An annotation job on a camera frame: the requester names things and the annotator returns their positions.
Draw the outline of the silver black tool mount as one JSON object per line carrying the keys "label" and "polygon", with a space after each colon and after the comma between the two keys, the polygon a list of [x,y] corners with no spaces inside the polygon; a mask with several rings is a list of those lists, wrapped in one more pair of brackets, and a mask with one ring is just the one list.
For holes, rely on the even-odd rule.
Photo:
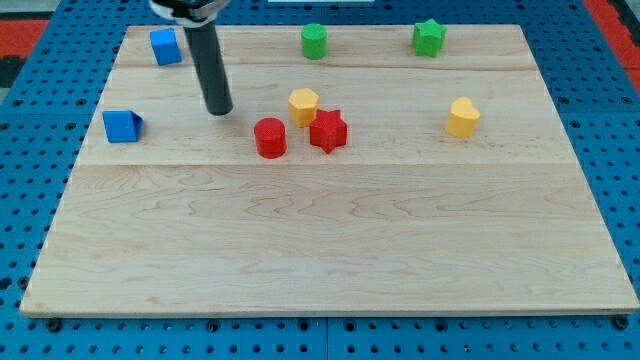
{"label": "silver black tool mount", "polygon": [[201,27],[214,22],[231,0],[149,0],[159,17],[183,27]]}

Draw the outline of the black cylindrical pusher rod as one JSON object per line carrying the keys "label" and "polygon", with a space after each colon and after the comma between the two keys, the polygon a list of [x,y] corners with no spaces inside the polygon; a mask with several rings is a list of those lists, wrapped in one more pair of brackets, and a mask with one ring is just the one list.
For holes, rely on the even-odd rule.
{"label": "black cylindrical pusher rod", "polygon": [[233,101],[215,23],[185,27],[184,32],[207,111],[215,116],[230,113]]}

